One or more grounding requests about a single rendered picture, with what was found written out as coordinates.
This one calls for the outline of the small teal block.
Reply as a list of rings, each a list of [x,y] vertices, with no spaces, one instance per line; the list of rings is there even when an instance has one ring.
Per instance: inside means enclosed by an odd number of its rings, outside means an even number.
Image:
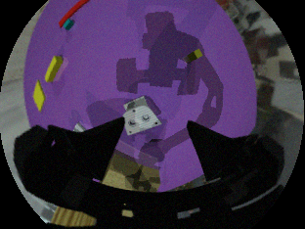
[[[67,20],[64,24],[64,28],[67,29],[67,31],[70,30],[71,27],[73,27],[74,23],[71,20]]]

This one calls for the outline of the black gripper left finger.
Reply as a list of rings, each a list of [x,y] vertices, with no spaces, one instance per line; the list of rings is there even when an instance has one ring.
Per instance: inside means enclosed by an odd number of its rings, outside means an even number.
[[[102,181],[114,147],[117,146],[116,143],[120,141],[120,135],[124,131],[124,123],[125,117],[122,115],[78,133],[54,125],[47,125],[47,130],[50,130],[54,142],[74,151],[75,156],[94,174],[95,180]]]

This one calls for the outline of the red flat bar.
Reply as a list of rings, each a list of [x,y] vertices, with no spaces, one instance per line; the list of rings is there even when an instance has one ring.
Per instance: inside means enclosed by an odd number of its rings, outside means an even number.
[[[62,20],[59,20],[59,27],[63,27],[65,22],[73,16],[75,13],[75,10],[81,9],[83,4],[86,4],[86,2],[89,2],[91,0],[81,0],[77,2],[77,5],[74,5],[73,8],[70,8],[70,12],[67,12]]]

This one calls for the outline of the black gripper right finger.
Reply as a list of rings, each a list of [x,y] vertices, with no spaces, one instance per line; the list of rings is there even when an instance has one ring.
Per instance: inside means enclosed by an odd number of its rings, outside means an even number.
[[[224,166],[228,166],[245,146],[258,141],[258,133],[243,135],[243,137],[230,138],[226,135],[216,133],[188,119],[187,129],[189,137],[192,138],[200,165],[202,165],[203,176],[206,181],[216,180]]]

